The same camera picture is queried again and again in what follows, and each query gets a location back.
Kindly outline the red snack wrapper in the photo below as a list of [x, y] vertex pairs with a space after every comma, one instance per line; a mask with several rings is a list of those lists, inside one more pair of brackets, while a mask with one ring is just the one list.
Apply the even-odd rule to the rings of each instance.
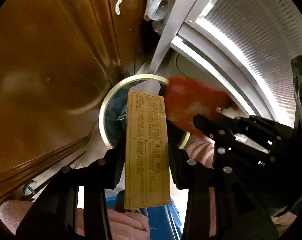
[[238, 110], [238, 106], [227, 92], [181, 76], [168, 79], [164, 101], [167, 119], [179, 129], [199, 138], [204, 135], [193, 124], [196, 115], [218, 121], [222, 119], [223, 110]]

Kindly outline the yellow toothpaste box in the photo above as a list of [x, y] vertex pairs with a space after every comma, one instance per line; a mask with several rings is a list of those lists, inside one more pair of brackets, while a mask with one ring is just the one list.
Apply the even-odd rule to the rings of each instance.
[[167, 205], [170, 197], [168, 137], [164, 98], [156, 79], [128, 91], [124, 207]]

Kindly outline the round trash bin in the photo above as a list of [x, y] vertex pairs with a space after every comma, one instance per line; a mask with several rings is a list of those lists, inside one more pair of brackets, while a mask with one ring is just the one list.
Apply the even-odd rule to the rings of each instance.
[[166, 119], [164, 95], [168, 80], [153, 74], [130, 76], [105, 97], [99, 113], [99, 130], [107, 148], [123, 141], [138, 153], [167, 153], [168, 137], [173, 147], [183, 149], [190, 133]]

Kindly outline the pink fluffy slipper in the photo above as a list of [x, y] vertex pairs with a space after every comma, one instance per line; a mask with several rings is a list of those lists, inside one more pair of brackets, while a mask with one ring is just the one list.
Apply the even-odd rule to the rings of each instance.
[[[0, 219], [12, 234], [33, 205], [22, 200], [8, 200], [0, 205]], [[108, 210], [108, 219], [113, 239], [150, 239], [149, 219], [140, 213], [119, 213]]]

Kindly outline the blue plastic stool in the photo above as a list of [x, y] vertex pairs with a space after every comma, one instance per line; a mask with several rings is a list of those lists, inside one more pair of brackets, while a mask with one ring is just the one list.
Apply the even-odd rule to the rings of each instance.
[[172, 198], [168, 205], [141, 208], [139, 211], [149, 219], [150, 239], [181, 239], [182, 223]]

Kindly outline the white frosted glass door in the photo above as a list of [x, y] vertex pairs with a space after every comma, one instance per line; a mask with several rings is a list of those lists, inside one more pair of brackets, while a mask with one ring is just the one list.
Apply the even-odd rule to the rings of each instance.
[[292, 0], [175, 0], [150, 74], [169, 49], [210, 73], [245, 114], [294, 125], [302, 15]]

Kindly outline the brown wooden cabinet door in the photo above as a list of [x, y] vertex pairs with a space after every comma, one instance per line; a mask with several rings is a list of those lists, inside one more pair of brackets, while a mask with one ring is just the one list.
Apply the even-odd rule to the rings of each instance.
[[144, 62], [146, 0], [0, 0], [0, 201], [81, 144]]

